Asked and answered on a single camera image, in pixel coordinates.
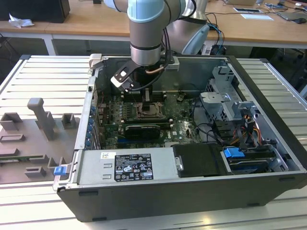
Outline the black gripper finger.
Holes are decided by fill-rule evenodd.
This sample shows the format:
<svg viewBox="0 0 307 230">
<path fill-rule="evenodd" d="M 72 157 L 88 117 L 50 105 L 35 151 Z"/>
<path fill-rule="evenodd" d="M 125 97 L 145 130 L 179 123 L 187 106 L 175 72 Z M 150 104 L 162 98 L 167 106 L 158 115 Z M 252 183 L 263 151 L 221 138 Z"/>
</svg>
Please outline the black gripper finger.
<svg viewBox="0 0 307 230">
<path fill-rule="evenodd" d="M 153 87 L 148 86 L 143 90 L 143 103 L 151 103 L 153 101 Z"/>
</svg>

